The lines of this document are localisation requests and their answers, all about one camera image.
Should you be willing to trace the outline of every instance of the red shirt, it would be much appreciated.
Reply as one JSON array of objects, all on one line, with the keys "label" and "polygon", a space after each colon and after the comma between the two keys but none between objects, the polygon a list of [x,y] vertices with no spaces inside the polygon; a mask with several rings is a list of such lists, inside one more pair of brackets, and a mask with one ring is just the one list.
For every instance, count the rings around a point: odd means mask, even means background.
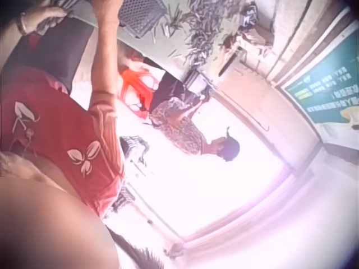
[{"label": "red shirt", "polygon": [[99,217],[121,189],[123,152],[116,135],[116,96],[93,93],[89,110],[49,74],[22,67],[2,87],[1,150],[14,142],[61,169]]}]

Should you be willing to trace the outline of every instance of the orange chair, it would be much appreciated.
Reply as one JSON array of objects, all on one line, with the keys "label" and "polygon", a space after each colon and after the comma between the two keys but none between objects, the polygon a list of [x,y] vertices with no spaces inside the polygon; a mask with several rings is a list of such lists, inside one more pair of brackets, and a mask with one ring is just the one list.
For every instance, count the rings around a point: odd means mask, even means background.
[{"label": "orange chair", "polygon": [[[118,94],[119,100],[127,105],[138,117],[146,119],[149,114],[153,92],[158,88],[159,81],[150,72],[136,72],[131,69],[123,71],[121,76],[123,86]],[[142,100],[142,109],[140,111],[135,111],[129,104],[126,104],[126,94],[128,94],[129,89],[134,89],[137,97]]]}]

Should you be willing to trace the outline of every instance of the patterned blouse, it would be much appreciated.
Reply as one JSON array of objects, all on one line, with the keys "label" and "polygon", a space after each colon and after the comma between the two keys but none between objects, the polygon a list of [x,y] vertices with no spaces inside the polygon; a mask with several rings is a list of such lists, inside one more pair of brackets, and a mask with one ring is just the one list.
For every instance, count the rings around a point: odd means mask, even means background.
[{"label": "patterned blouse", "polygon": [[175,112],[188,108],[183,101],[177,97],[173,97],[168,101],[164,101],[155,108],[149,118],[167,139],[169,139],[175,147],[189,155],[201,155],[203,144],[206,138],[200,130],[194,125],[193,121],[184,117],[178,124],[173,125],[168,122],[168,118]]}]

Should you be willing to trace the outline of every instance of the black plastic basket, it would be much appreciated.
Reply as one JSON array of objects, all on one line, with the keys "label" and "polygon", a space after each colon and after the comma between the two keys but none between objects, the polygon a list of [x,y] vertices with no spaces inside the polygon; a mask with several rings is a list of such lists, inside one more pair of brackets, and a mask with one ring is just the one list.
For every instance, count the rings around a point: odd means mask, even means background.
[{"label": "black plastic basket", "polygon": [[118,18],[131,35],[142,38],[166,12],[162,0],[125,0]]}]

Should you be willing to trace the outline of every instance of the bracelet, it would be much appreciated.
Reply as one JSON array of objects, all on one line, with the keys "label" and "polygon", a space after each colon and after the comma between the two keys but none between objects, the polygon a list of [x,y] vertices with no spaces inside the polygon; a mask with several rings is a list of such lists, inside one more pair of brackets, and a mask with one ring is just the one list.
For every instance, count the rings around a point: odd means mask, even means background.
[{"label": "bracelet", "polygon": [[24,16],[25,13],[21,13],[20,16],[16,19],[16,25],[21,35],[28,35],[29,33],[26,31],[26,27],[24,24]]}]

